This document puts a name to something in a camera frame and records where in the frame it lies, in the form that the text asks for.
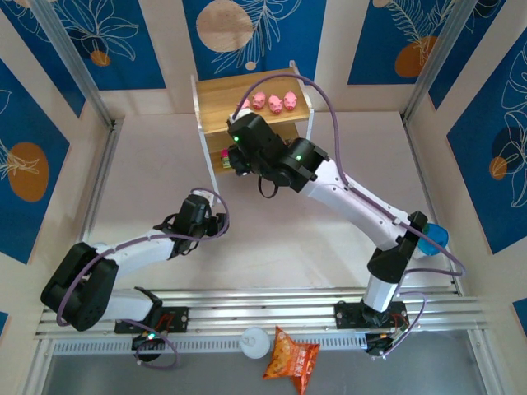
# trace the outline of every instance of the orange circle pattern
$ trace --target orange circle pattern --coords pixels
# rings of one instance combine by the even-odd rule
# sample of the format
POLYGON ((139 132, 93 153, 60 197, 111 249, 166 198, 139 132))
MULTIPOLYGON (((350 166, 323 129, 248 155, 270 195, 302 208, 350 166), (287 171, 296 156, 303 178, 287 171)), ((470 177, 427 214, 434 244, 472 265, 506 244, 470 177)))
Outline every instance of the orange circle pattern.
POLYGON ((491 160, 490 166, 488 166, 488 171, 491 173, 491 177, 499 181, 507 174, 507 162, 500 156, 497 156, 491 160))
POLYGON ((437 37, 428 35, 404 47, 395 60, 395 72, 403 78, 419 76, 436 41, 437 37))
POLYGON ((111 63, 110 56, 99 50, 90 53, 90 59, 95 65, 99 67, 109 66, 111 63))
POLYGON ((38 174, 19 168, 7 175, 12 191, 20 199, 38 202, 44 196, 49 182, 49 165, 44 151, 32 142, 19 142, 10 153, 28 162, 39 160, 33 168, 38 174))

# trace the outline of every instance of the orange chip bag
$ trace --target orange chip bag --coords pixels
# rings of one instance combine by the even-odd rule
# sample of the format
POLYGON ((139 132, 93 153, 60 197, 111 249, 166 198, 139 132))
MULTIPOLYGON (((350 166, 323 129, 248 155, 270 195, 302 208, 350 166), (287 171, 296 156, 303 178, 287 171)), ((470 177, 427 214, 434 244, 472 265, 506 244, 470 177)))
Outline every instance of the orange chip bag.
POLYGON ((315 367, 316 358, 319 356, 320 351, 320 344, 305 344, 301 346, 308 346, 308 356, 307 359, 307 366, 305 368, 305 372, 300 377, 291 377, 291 380, 293 382, 293 385, 295 386, 296 390, 300 395, 304 395, 305 391, 307 389, 307 384, 309 384, 311 379, 311 372, 313 371, 313 368, 315 367))
POLYGON ((319 350, 318 344, 295 343, 277 327, 273 355, 263 378, 291 377, 298 393, 304 395, 319 350))
POLYGON ((273 355, 264 379, 292 376, 298 356, 298 346, 280 327, 276 328, 273 355))

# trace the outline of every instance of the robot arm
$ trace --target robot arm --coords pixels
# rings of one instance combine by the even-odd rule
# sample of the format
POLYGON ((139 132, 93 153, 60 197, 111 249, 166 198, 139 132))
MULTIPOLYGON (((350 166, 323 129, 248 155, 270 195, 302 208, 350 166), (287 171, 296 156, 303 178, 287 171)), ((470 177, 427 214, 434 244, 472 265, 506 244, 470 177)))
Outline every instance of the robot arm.
POLYGON ((314 198, 348 219, 373 241, 377 250, 368 263, 371 277, 363 297, 362 315, 368 323, 380 326, 386 320, 384 312, 418 242, 417 236, 398 223, 422 231, 426 216, 419 211, 409 216, 350 177, 348 184, 343 183, 335 162, 326 152, 303 138, 286 145, 262 117, 249 109, 242 109, 236 119, 230 119, 228 132, 236 143, 229 148, 229 160, 238 175, 253 172, 272 181, 275 189, 289 187, 314 198), (396 220, 388 218, 364 197, 383 207, 396 220))
POLYGON ((186 255, 197 247, 193 242, 164 235, 185 235, 196 239, 214 236, 226 224, 226 215, 212 215, 209 200, 196 192, 188 195, 180 211, 165 218, 137 239, 115 245, 77 243, 53 274, 40 297, 42 303, 58 312, 68 288, 81 270, 96 256, 110 251, 83 277, 68 298, 63 318, 76 330, 85 331, 101 319, 132 319, 148 321, 150 326, 160 317, 162 303, 142 288, 114 290, 117 279, 160 261, 186 255), (118 245, 130 244, 119 250, 118 245))

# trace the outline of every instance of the pink pig toy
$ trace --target pink pig toy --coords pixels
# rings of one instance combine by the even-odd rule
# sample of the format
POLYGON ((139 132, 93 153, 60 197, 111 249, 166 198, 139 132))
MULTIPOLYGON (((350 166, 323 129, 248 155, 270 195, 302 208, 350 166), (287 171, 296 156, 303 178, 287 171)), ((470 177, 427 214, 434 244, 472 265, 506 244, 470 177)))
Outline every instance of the pink pig toy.
POLYGON ((244 104, 241 106, 241 109, 248 109, 250 107, 249 99, 245 99, 244 104))
POLYGON ((253 107, 254 109, 262 109, 265 106, 265 94, 258 92, 253 96, 253 107))
POLYGON ((282 112, 282 101, 276 95, 269 96, 269 108, 275 114, 280 114, 282 112))
POLYGON ((283 98, 283 104, 286 109, 292 111, 296 107, 296 95, 293 92, 288 91, 283 98))

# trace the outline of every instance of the white table surface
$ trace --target white table surface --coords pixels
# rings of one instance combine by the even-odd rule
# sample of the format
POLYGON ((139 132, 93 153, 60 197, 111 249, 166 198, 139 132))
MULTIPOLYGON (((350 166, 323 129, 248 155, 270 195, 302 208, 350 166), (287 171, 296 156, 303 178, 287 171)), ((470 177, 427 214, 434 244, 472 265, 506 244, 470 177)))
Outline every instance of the white table surface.
MULTIPOLYGON (((339 113, 344 169, 391 205, 428 214, 408 142, 396 112, 339 113)), ((297 124, 305 134, 305 124, 297 124)), ((315 114, 313 141, 333 155, 329 114, 315 114)), ((366 286, 373 243, 328 208, 281 188, 267 200, 257 177, 217 177, 231 210, 231 228, 187 257, 152 264, 119 280, 119 287, 247 289, 366 286)), ((105 185, 92 243, 124 241, 180 209, 193 187, 211 188, 195 117, 128 117, 105 185)), ((219 205, 214 211, 221 210, 219 205)), ((447 268, 443 258, 410 267, 447 268)), ((404 285, 449 286, 450 278, 414 274, 404 285)))

